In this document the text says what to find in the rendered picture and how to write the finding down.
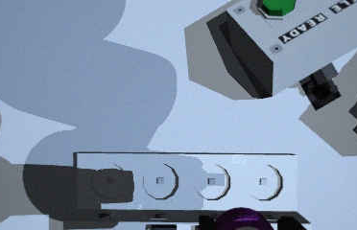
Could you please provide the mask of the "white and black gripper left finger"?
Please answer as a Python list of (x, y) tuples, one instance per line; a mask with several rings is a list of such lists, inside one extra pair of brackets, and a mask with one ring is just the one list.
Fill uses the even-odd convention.
[(199, 216), (199, 230), (217, 230), (214, 218)]

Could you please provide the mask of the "purple screw cap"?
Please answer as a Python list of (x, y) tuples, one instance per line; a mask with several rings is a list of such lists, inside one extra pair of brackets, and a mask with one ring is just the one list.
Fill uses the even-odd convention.
[(237, 207), (223, 212), (215, 220), (217, 230), (274, 230), (259, 212)]

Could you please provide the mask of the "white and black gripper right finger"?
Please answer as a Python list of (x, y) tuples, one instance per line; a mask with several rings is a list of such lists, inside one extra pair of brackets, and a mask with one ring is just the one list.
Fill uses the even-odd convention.
[(281, 217), (277, 220), (277, 230), (307, 230), (294, 217)]

